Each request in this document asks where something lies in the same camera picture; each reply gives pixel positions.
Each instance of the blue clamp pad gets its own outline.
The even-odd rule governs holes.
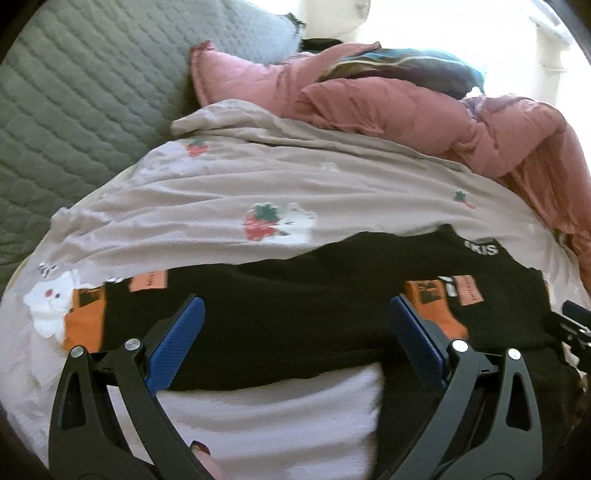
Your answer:
[[[152,395],[170,386],[204,321],[205,304],[202,299],[195,297],[178,315],[176,322],[148,358],[145,382]]]
[[[390,300],[389,316],[398,342],[421,385],[444,392],[447,388],[449,340],[443,331],[431,320],[421,318],[404,295]]]

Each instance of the fingernail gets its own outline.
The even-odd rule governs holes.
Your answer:
[[[198,442],[197,440],[193,440],[191,442],[191,445],[189,446],[191,450],[199,450],[200,452],[205,452],[208,455],[211,455],[212,453],[209,451],[209,448],[207,448],[207,445],[205,445],[204,443]]]

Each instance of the white fabric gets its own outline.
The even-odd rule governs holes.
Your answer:
[[[156,148],[92,201],[56,213],[2,299],[0,401],[44,461],[65,353],[58,332],[49,335],[47,325],[38,332],[33,315],[62,315],[63,302],[55,310],[43,302],[68,295],[70,277],[100,285],[182,265],[289,258],[360,231],[415,235],[451,223],[462,237],[496,238],[517,261],[542,270],[554,309],[567,299],[591,307],[576,265],[534,212],[460,164],[238,100],[176,121],[173,132],[191,137]],[[458,192],[465,202],[455,201]],[[261,203],[280,220],[263,238],[248,239],[257,232],[249,212]],[[49,284],[35,289],[40,282]],[[33,291],[34,311],[24,300]],[[236,479],[362,479],[372,464],[380,382],[374,365],[250,391],[159,398],[183,438],[208,443]],[[129,422],[124,430],[131,435]],[[137,441],[132,447],[139,452]]]

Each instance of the orange label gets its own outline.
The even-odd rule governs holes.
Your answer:
[[[106,296],[105,288],[74,290],[72,309],[64,317],[66,351],[84,345],[90,353],[100,351],[103,342]]]
[[[129,291],[153,290],[166,288],[168,272],[160,270],[136,275],[129,283]]]
[[[441,280],[407,281],[405,294],[424,319],[439,325],[447,338],[468,339],[467,328],[452,315]]]
[[[471,275],[458,275],[456,280],[457,294],[462,306],[474,305],[484,301],[480,290],[476,286],[476,281]]]

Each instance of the bedding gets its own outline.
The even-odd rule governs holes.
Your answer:
[[[300,43],[290,18],[245,0],[43,3],[0,65],[0,294],[56,211],[162,144],[170,122],[197,108],[191,47],[211,38],[279,63]]]
[[[386,138],[506,186],[565,234],[591,291],[591,176],[573,128],[550,105],[511,95],[458,102],[410,82],[369,77],[307,86],[285,116]]]
[[[221,52],[207,40],[191,51],[191,76],[202,106],[245,100],[283,116],[300,90],[314,83],[334,62],[379,46],[343,43],[316,55],[293,56],[280,65],[263,65]]]
[[[63,320],[76,288],[185,265],[289,259],[363,231],[420,235],[449,223],[471,245],[495,238],[516,261],[541,270],[554,310],[565,300],[591,307],[568,249],[535,212],[462,164],[281,119],[241,100],[203,108],[175,121],[172,132],[182,138],[152,150],[90,201],[58,211],[2,299],[0,400],[45,462],[65,352],[59,330],[39,321]],[[269,203],[281,212],[286,235],[247,235],[252,215],[265,215],[256,207]],[[35,289],[45,282],[50,288]],[[370,364],[248,390],[165,391],[158,398],[187,444],[207,444],[230,478],[361,479],[376,458],[377,399],[387,376]],[[146,459],[113,395],[132,450]],[[402,412],[383,414],[396,428]]]

